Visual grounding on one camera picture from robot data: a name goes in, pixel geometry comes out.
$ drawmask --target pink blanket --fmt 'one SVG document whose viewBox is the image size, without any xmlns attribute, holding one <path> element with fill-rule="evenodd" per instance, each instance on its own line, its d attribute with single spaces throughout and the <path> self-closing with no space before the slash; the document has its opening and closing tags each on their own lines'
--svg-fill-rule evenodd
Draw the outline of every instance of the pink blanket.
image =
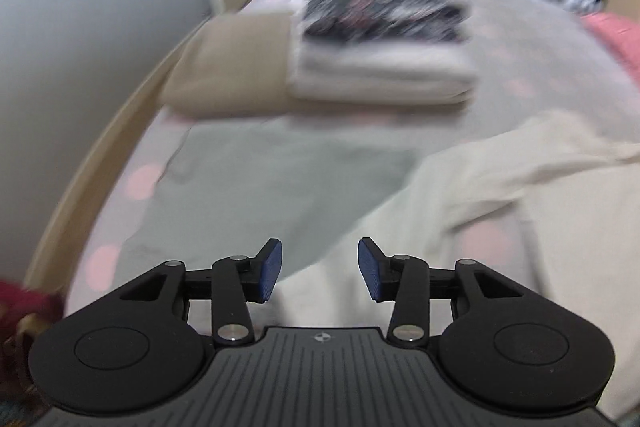
<svg viewBox="0 0 640 427">
<path fill-rule="evenodd" d="M 640 85 L 640 24 L 613 13 L 587 15 L 582 22 Z"/>
</svg>

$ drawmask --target dark patterned fabric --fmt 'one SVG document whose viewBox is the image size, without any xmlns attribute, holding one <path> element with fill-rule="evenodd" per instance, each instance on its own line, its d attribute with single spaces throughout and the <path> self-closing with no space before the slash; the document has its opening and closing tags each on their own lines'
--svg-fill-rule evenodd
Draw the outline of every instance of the dark patterned fabric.
<svg viewBox="0 0 640 427">
<path fill-rule="evenodd" d="M 451 0 L 308 0 L 305 35 L 339 41 L 388 37 L 463 40 L 466 8 Z"/>
</svg>

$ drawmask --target wooden bed frame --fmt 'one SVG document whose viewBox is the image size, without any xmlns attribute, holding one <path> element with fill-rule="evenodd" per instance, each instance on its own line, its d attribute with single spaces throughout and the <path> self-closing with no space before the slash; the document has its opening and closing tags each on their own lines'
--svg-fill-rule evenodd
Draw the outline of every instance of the wooden bed frame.
<svg viewBox="0 0 640 427">
<path fill-rule="evenodd" d="M 23 280 L 25 288 L 66 295 L 104 202 L 158 112 L 162 86 L 185 44 L 202 24 L 146 77 L 95 142 L 66 188 L 36 247 Z"/>
</svg>

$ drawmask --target red fabric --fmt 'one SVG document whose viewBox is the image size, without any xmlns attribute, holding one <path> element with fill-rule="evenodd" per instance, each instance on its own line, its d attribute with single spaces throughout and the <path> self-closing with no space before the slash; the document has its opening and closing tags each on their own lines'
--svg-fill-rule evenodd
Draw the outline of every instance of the red fabric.
<svg viewBox="0 0 640 427">
<path fill-rule="evenodd" d="M 40 406 L 29 374 L 29 350 L 35 337 L 62 314 L 60 296 L 0 281 L 0 399 L 18 401 L 32 410 Z"/>
<path fill-rule="evenodd" d="M 5 337 L 5 333 L 12 335 L 18 321 L 31 313 L 55 322 L 62 318 L 63 312 L 60 297 L 25 290 L 4 281 L 0 281 L 0 305 L 4 311 L 0 316 L 0 337 Z"/>
<path fill-rule="evenodd" d="M 582 22 L 640 85 L 640 24 L 613 13 L 587 15 Z"/>
</svg>

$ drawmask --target beige pillow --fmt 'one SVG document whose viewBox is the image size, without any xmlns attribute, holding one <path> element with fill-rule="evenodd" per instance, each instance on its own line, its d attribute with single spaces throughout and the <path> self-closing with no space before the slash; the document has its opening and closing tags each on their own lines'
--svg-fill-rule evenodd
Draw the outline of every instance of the beige pillow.
<svg viewBox="0 0 640 427">
<path fill-rule="evenodd" d="M 164 85 L 161 103 L 192 118 L 376 109 L 289 96 L 291 16 L 233 14 L 207 22 L 182 52 Z"/>
</svg>

